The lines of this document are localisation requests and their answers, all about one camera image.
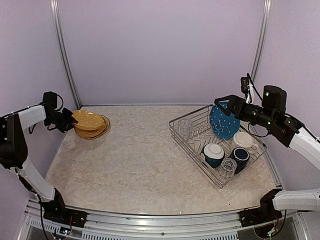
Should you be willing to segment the yellow dotted plate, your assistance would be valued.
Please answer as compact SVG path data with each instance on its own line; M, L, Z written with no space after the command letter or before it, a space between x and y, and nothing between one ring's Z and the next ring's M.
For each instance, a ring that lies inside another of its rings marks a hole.
M79 137L87 140L98 138L106 133L110 128L110 120L105 116L102 116L102 119L104 124L96 130L82 130L79 128L74 128L74 131Z
M105 124L100 115L88 110L75 110L72 112L72 117L76 121L73 125L80 130L94 131Z

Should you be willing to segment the blue dotted plate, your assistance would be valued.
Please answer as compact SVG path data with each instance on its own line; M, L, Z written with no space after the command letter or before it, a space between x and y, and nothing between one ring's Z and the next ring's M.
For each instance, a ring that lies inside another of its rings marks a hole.
M220 139L230 140L238 132L241 121L233 113L225 115L217 105L213 105L209 114L213 133Z

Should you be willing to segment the cream bird pattern plate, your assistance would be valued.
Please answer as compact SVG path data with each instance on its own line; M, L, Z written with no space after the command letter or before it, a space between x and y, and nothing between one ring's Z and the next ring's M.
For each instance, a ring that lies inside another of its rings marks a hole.
M100 116L104 121L104 126L102 128L100 127L97 130L85 131L85 135L82 136L84 139L96 139L108 131L108 129L110 128L110 120L103 115Z

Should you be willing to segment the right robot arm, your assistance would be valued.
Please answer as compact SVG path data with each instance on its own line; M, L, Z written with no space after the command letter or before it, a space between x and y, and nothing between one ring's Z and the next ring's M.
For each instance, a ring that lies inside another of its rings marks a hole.
M320 139L304 123L286 112L287 93L280 87L266 85L261 105L247 103L245 99L228 95L214 100L214 104L226 115L267 130L283 146L306 159L316 169L320 168ZM242 210L244 225L267 222L282 217L282 211L294 210L318 212L320 190L284 190L275 188L266 193L259 207Z

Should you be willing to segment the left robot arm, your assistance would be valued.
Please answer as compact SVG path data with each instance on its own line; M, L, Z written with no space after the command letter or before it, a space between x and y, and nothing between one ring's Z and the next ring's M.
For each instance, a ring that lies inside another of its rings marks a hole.
M77 123L72 111L64 107L63 98L52 91L44 92L42 102L27 106L0 118L0 164L13 171L23 186L35 194L46 213L63 223L70 218L60 192L38 172L29 158L25 131L43 123L48 131L65 133Z

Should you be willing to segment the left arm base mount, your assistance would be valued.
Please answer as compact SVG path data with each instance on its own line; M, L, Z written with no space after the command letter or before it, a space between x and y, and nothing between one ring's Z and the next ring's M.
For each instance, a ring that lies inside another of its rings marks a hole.
M68 225L70 227L84 228L88 213L81 210L71 208L58 208L44 206L43 217L46 220L53 221L55 223Z

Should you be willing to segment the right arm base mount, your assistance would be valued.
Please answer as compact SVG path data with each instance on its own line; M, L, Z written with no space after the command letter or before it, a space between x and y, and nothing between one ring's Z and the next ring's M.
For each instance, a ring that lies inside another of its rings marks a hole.
M279 220L282 217L282 212L278 210L271 210L263 212L260 207L245 208L239 212L240 223L242 227L249 227L259 225L274 220Z

